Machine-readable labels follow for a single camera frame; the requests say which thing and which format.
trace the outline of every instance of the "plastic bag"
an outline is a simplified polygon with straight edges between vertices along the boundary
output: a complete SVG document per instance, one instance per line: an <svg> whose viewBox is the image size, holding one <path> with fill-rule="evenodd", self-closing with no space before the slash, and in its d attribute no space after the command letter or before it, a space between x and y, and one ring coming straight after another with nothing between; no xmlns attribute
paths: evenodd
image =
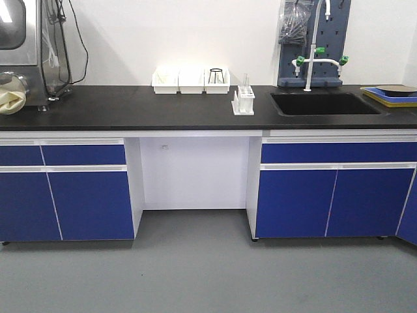
<svg viewBox="0 0 417 313"><path fill-rule="evenodd" d="M313 5L314 0L286 0L284 14L280 16L280 44L306 45L307 23Z"/></svg>

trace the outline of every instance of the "blue tray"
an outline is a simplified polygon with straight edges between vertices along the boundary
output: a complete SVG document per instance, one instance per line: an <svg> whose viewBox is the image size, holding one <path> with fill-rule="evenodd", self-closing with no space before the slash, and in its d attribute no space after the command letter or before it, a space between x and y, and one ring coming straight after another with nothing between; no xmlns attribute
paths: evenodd
<svg viewBox="0 0 417 313"><path fill-rule="evenodd" d="M417 103L417 93L411 94L409 97L388 97L385 92L375 87L363 87L368 93L373 93L378 98L381 98L389 103Z"/></svg>

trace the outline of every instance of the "cabinet handle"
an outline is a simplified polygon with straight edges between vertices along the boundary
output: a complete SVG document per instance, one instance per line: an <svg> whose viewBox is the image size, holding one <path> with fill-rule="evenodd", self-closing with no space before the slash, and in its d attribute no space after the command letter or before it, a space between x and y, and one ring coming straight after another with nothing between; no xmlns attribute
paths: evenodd
<svg viewBox="0 0 417 313"><path fill-rule="evenodd" d="M340 164L340 170L389 170L401 168L416 168L417 163L413 162L381 162L381 163L345 163Z"/></svg>
<svg viewBox="0 0 417 313"><path fill-rule="evenodd" d="M262 143L399 143L417 142L415 135L335 135L263 137Z"/></svg>
<svg viewBox="0 0 417 313"><path fill-rule="evenodd" d="M261 164L261 171L283 171L283 170L336 170L337 164L328 163L277 163L277 164Z"/></svg>
<svg viewBox="0 0 417 313"><path fill-rule="evenodd" d="M45 139L40 140L41 145L123 145L122 138L76 138L76 139Z"/></svg>
<svg viewBox="0 0 417 313"><path fill-rule="evenodd" d="M0 173L42 173L45 166L0 166Z"/></svg>
<svg viewBox="0 0 417 313"><path fill-rule="evenodd" d="M83 171L127 171L126 165L46 166L47 172L68 173Z"/></svg>
<svg viewBox="0 0 417 313"><path fill-rule="evenodd" d="M21 145L39 145L37 140L28 140L28 139L2 139L0 140L0 146L21 146Z"/></svg>

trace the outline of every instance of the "sink basin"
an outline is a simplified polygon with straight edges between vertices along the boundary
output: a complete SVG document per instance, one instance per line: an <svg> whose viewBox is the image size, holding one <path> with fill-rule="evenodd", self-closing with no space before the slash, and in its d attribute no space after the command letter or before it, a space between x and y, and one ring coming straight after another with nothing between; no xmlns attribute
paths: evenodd
<svg viewBox="0 0 417 313"><path fill-rule="evenodd" d="M272 98L285 115L381 114L352 93L273 93Z"/></svg>

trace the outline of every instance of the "black countertop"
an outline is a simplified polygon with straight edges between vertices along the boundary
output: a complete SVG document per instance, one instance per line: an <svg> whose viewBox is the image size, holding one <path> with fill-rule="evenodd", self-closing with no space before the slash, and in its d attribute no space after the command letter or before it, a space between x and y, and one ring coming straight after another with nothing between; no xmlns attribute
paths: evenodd
<svg viewBox="0 0 417 313"><path fill-rule="evenodd" d="M236 86L227 95L155 95L149 86L74 86L74 92L52 103L48 112L24 107L14 115L0 116L0 131L417 128L417 108L386 108L359 88L346 85L312 93L354 93L381 114L280 114L270 94L303 93L301 88L253 86L255 115L235 116L231 100Z"/></svg>

